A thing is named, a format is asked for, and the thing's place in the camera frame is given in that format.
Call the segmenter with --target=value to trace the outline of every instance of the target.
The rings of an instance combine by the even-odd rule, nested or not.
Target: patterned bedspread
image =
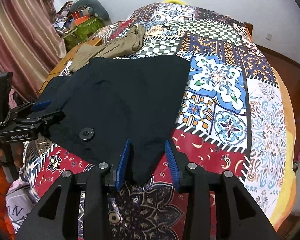
[[[122,59],[176,54],[191,65],[172,135],[178,150],[208,171],[231,170],[278,229],[294,200],[294,119],[284,114],[292,113],[284,84],[244,24],[198,7],[154,3],[136,10],[117,29],[108,27],[103,39],[122,37],[135,24],[146,27],[145,44]],[[61,75],[69,74],[65,69]],[[164,93],[160,87],[154,92]],[[64,170],[92,167],[46,138],[28,144],[25,163],[24,175],[37,200]],[[125,182],[108,201],[112,239],[182,239],[187,194],[173,189],[165,156],[146,186]]]

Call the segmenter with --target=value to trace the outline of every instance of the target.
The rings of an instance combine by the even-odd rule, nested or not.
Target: orange box
[[[75,22],[75,25],[79,25],[83,22],[85,22],[86,20],[88,20],[90,18],[90,16],[83,16],[81,18],[78,18],[78,19],[75,19],[74,22]]]

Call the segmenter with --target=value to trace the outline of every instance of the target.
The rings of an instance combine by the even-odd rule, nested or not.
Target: checkered pattern
[[[71,76],[73,72],[69,71],[70,66],[66,67],[59,76]]]
[[[149,40],[145,43],[141,50],[136,52],[136,55],[171,55],[177,51],[180,40]]]
[[[245,38],[246,40],[249,39],[247,35],[247,29],[241,25],[233,24],[234,30],[241,35],[241,37]]]
[[[240,35],[230,26],[198,20],[193,22],[171,22],[169,25],[178,26],[194,35],[229,42],[242,47]]]
[[[124,35],[126,35],[128,33],[128,31],[130,30],[130,28],[126,28],[124,31],[122,31],[117,38],[122,38]]]

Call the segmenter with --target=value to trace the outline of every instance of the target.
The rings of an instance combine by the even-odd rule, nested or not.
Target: beige garment
[[[69,71],[75,72],[82,68],[89,63],[89,59],[92,57],[114,58],[137,52],[143,46],[145,33],[145,27],[133,25],[122,38],[109,40],[100,46],[83,44],[75,55]]]

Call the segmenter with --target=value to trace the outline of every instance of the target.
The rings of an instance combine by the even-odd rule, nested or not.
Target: shirt button
[[[90,127],[86,127],[84,129],[81,130],[81,132],[79,133],[79,137],[84,140],[90,140],[93,137],[94,131],[92,128]]]

